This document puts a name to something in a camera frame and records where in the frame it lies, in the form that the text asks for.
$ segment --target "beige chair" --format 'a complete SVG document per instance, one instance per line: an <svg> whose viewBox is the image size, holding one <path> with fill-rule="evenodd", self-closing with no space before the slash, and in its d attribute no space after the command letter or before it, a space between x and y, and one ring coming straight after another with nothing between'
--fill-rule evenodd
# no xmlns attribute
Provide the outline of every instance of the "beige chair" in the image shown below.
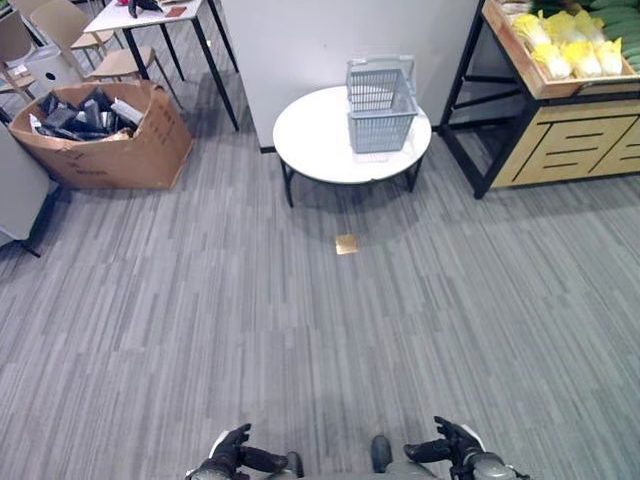
<svg viewBox="0 0 640 480"><path fill-rule="evenodd" d="M67 52L65 55L78 69L78 73L82 75L82 70L75 60L73 55L69 55L72 45L75 40L82 34L85 27L89 24L89 19L86 15L72 4L69 0L51 0L44 5L38 7L31 14L31 21L38 29L45 32L51 40L53 40L60 50ZM102 40L96 35L94 38L102 45ZM151 47L140 47L140 57L144 62L145 67L149 66L155 61L158 65L158 69L162 74L165 82L169 85L169 90L173 94L178 105L180 101L173 90L173 86L169 83L169 79L160 64L160 61L156 58L155 51ZM111 50L107 52L106 57L102 60L102 63L98 65L93 72L89 74L90 79L105 79L120 77L139 77L138 66L131 54L131 50Z"/></svg>
<svg viewBox="0 0 640 480"><path fill-rule="evenodd" d="M49 0L9 0L9 3L17 8L24 18L30 19L31 14L38 7L41 7L45 3L48 3L48 1ZM102 41L103 44L114 38L114 36L116 41L120 45L120 48L124 48L122 42L120 41L120 38L118 38L113 30L106 30L98 34L98 38ZM91 60L88 51L94 51L98 55L98 57L102 59L104 57L102 55L102 52L100 51L101 48L104 47L101 47L100 42L98 42L98 40L96 40L93 35L89 35L87 33L83 33L82 35L80 35L80 37L76 39L73 45L71 45L71 50L82 50L82 53L84 53L87 61L89 62L89 65L91 65L91 68L96 67L93 63L93 60Z"/></svg>
<svg viewBox="0 0 640 480"><path fill-rule="evenodd" d="M33 95L29 87L36 81L30 74L13 77L7 62L18 60L31 51L31 37L22 23L20 12L11 12L0 19L0 75L7 83L0 86L0 93L19 93L29 103Z"/></svg>

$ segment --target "green vegetable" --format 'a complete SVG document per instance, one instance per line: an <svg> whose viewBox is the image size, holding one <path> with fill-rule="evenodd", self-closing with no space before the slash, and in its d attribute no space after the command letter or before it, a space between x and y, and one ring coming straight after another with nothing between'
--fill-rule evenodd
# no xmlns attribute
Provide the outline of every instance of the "green vegetable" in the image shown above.
<svg viewBox="0 0 640 480"><path fill-rule="evenodd" d="M602 18L606 26L622 23L638 15L640 15L638 10L632 7L609 7L594 13L595 17Z"/></svg>
<svg viewBox="0 0 640 480"><path fill-rule="evenodd" d="M626 58L635 57L636 55L640 55L640 43L631 44L629 47L625 49L624 42L622 44L622 53Z"/></svg>
<svg viewBox="0 0 640 480"><path fill-rule="evenodd" d="M624 46L626 43L628 43L629 45L636 45L638 42L640 42L640 32L636 32L636 33L632 33L632 34L627 34L627 35L623 35L622 36L622 51L624 52Z"/></svg>
<svg viewBox="0 0 640 480"><path fill-rule="evenodd" d="M640 13L636 18L630 18L615 25L607 25L604 27L604 33L612 40L625 35L640 33Z"/></svg>
<svg viewBox="0 0 640 480"><path fill-rule="evenodd" d="M591 8L602 10L608 7L637 7L638 0L594 0Z"/></svg>

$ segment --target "basket handle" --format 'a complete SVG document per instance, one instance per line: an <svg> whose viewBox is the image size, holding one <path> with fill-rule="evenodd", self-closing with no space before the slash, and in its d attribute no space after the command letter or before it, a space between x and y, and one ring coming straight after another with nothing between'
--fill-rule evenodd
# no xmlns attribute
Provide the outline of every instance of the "basket handle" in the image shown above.
<svg viewBox="0 0 640 480"><path fill-rule="evenodd" d="M413 55L371 55L367 58L356 58L349 61L352 67L366 65L370 62L413 62Z"/></svg>
<svg viewBox="0 0 640 480"><path fill-rule="evenodd" d="M351 85L350 70L353 67L362 67L369 63L375 63L375 62L407 62L409 63L410 67L409 67L409 71L407 72L407 77L408 77L407 80L409 80L409 89L411 90L411 93L413 95L416 94L415 85L413 84L414 82L411 81L411 78L413 77L413 71L416 65L415 57L413 55L371 55L366 58L355 58L353 60L349 60L349 62L347 62L349 65L349 72L347 72L347 85L348 86ZM351 101L351 93L349 93L348 97L349 97L349 101Z"/></svg>

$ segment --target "gray plastic basket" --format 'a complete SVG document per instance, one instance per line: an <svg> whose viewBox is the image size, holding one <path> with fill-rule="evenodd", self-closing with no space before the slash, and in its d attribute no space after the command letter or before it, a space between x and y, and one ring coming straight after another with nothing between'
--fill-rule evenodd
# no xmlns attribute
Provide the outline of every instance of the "gray plastic basket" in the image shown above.
<svg viewBox="0 0 640 480"><path fill-rule="evenodd" d="M347 91L353 150L356 153L402 150L413 117L418 114L413 57L351 60Z"/></svg>

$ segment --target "white bin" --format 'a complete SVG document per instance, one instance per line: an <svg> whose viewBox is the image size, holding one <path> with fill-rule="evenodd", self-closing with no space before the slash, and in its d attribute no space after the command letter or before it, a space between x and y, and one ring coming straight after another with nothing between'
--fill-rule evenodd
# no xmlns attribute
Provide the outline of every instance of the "white bin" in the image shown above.
<svg viewBox="0 0 640 480"><path fill-rule="evenodd" d="M55 45L36 49L24 62L29 73L46 90L82 83L82 77Z"/></svg>

